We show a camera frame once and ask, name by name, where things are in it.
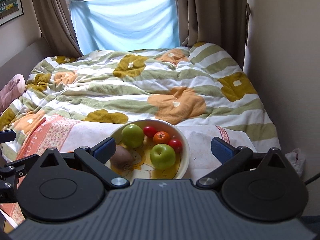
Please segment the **framed wall picture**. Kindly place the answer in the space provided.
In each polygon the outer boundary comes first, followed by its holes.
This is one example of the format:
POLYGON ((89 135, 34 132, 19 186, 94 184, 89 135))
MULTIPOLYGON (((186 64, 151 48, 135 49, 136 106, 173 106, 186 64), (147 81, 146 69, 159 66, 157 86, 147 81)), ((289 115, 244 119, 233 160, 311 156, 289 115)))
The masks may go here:
POLYGON ((0 0, 0 25, 24 14, 22 0, 0 0))

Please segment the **green apple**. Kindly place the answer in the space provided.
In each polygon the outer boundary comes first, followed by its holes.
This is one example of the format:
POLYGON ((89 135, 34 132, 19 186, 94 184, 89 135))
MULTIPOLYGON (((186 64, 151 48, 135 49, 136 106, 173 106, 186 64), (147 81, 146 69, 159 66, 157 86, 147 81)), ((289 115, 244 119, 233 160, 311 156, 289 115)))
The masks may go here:
POLYGON ((143 144, 144 132, 143 130, 135 125, 126 125, 121 132, 122 142, 130 148, 137 148, 143 144))
POLYGON ((167 144, 157 144, 151 149, 150 160, 155 169, 166 170, 175 164, 176 153, 167 144))

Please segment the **green apple right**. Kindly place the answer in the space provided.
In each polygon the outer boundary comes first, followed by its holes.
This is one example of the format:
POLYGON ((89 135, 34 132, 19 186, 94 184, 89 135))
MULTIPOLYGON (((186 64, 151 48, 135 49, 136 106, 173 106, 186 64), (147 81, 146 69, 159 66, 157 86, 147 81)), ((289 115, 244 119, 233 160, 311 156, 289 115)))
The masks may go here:
POLYGON ((176 153, 167 144, 157 144, 151 149, 150 160, 155 169, 166 170, 175 164, 176 153))

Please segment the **small red orange fruit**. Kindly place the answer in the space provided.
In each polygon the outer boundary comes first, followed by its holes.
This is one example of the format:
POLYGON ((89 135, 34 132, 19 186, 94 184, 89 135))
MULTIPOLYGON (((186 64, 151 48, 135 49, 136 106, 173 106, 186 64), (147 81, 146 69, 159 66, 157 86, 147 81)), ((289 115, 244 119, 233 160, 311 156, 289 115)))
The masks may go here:
POLYGON ((170 140, 170 135, 165 131, 159 131, 153 136, 153 143, 155 145, 168 144, 170 140))

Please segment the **small red tomato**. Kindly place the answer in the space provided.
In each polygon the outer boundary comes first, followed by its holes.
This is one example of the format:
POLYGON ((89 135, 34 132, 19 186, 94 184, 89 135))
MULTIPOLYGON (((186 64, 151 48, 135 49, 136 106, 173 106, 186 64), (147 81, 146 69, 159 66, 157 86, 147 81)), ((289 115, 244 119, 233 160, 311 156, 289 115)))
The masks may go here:
POLYGON ((157 129, 155 129, 153 126, 145 126, 143 128, 143 132, 144 132, 145 136, 152 139, 155 136, 155 134, 157 133, 157 129))

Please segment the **cream ceramic bowl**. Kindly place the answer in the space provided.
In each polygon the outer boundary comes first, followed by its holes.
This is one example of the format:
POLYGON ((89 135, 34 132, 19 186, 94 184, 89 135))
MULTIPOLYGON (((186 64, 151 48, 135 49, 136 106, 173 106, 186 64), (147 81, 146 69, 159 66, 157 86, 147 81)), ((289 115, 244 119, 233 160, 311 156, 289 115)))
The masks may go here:
POLYGON ((175 126, 168 122, 161 120, 137 120, 133 124, 144 128, 145 126, 152 126, 157 131, 167 132, 171 138, 177 139, 182 143, 182 149, 176 156, 176 163, 166 170, 157 170, 151 163, 150 151, 154 146, 152 139, 145 137, 144 144, 137 149, 129 150, 135 161, 125 170, 119 170, 111 164, 106 162, 106 166, 120 176, 126 178, 131 183, 134 179, 181 179, 189 165, 190 148, 183 133, 175 126))

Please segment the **white plastic bag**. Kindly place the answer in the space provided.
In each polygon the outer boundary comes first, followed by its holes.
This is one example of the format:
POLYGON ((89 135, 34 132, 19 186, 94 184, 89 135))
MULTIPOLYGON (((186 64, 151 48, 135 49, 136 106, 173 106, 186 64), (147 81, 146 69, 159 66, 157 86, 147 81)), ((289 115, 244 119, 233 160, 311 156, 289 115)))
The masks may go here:
POLYGON ((302 178, 306 156, 301 152, 300 148, 295 148, 291 152, 285 154, 292 167, 295 169, 297 174, 302 178))

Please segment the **large red tomato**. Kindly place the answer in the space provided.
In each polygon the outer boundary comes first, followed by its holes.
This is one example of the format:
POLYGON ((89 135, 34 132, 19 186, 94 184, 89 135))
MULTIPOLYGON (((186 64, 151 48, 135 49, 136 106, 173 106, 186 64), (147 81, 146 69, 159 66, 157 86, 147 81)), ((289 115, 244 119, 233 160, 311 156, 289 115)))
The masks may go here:
POLYGON ((171 139, 168 145, 172 147, 176 153, 180 153, 183 148, 181 141, 178 139, 171 139))

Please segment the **floral striped duvet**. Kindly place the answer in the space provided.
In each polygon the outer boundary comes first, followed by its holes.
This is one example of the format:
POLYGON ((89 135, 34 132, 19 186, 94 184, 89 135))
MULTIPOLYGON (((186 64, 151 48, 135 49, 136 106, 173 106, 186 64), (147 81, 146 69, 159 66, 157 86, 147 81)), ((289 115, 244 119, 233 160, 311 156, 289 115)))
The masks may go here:
POLYGON ((36 127, 56 116, 68 123, 158 119, 178 126, 217 125, 246 133, 261 152, 279 146, 276 127, 249 78, 224 49, 207 42, 37 60, 24 93, 1 117, 1 130, 16 133, 14 141, 1 144, 3 157, 17 159, 36 127))

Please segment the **light blue window cloth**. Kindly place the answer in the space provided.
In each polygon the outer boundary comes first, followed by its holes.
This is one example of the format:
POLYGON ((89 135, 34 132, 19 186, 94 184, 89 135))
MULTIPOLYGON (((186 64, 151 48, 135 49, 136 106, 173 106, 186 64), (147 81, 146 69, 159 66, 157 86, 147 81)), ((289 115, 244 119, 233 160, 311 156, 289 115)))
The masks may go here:
POLYGON ((72 1, 71 18, 83 54, 180 46, 175 0, 72 1))

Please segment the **green apple left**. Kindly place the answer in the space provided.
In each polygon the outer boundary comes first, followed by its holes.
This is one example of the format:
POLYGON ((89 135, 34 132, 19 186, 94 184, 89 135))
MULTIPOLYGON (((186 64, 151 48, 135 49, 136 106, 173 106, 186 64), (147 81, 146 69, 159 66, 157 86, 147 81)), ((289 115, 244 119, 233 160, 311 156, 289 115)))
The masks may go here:
POLYGON ((122 142, 130 148, 137 148, 143 144, 144 132, 143 130, 135 125, 126 125, 121 132, 122 142))

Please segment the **brown curtain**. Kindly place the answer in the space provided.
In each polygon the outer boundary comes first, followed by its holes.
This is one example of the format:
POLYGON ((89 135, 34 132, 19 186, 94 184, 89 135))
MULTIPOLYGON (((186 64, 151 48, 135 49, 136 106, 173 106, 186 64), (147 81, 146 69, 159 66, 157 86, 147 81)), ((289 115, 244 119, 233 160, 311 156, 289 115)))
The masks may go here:
POLYGON ((248 34, 247 0, 175 0, 180 44, 214 43, 244 65, 248 34))
POLYGON ((32 0, 42 37, 54 55, 78 58, 80 50, 66 0, 32 0))

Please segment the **brown kiwi in bowl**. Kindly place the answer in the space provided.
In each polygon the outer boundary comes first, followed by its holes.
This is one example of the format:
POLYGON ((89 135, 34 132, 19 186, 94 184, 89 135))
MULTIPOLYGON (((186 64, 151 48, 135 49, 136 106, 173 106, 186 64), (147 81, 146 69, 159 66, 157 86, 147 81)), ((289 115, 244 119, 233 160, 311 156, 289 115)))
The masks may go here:
POLYGON ((119 170, 127 170, 134 162, 131 153, 123 146, 117 145, 114 155, 110 158, 110 163, 119 170))

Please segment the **white pink patterned towel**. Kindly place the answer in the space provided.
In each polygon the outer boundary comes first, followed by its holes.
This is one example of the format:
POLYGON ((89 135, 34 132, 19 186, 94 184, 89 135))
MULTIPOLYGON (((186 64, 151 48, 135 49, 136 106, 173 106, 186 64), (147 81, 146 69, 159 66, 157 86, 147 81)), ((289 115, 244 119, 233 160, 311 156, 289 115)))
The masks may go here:
MULTIPOLYGON (((153 126, 173 137, 185 137, 189 154, 178 161, 176 178, 197 181, 221 165, 211 152, 211 140, 214 137, 234 147, 246 146, 252 151, 256 150, 245 132, 216 125, 173 126, 161 120, 140 120, 136 125, 153 126)), ((60 152, 73 152, 80 146, 92 147, 107 137, 118 140, 121 127, 121 124, 79 121, 54 114, 41 120, 22 142, 1 144, 2 157, 6 162, 11 162, 35 153, 41 155, 49 147, 55 147, 60 152)))

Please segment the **brown right curtain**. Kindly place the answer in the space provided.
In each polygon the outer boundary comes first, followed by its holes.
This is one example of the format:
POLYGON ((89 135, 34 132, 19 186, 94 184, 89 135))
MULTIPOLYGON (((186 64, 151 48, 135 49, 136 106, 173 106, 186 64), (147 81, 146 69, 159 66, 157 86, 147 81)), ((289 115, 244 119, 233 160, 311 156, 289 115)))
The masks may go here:
POLYGON ((244 65, 248 34, 247 0, 175 0, 180 44, 214 43, 244 65))

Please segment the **brown left curtain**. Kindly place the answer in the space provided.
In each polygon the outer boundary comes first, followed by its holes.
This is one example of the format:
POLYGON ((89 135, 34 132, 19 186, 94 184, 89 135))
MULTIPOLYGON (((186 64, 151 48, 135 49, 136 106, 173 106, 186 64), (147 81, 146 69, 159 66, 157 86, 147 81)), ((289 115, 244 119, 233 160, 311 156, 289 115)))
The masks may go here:
POLYGON ((66 0, 32 0, 42 37, 54 55, 78 58, 80 50, 66 0))

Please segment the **pink plush toy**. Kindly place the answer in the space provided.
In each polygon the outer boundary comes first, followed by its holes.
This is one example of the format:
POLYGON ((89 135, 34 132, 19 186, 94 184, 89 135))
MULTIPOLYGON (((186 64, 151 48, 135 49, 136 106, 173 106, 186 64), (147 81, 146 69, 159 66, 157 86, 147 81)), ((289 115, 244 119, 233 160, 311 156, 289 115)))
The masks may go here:
POLYGON ((19 98, 24 91, 24 77, 21 74, 17 74, 1 89, 1 113, 4 112, 15 99, 19 98))

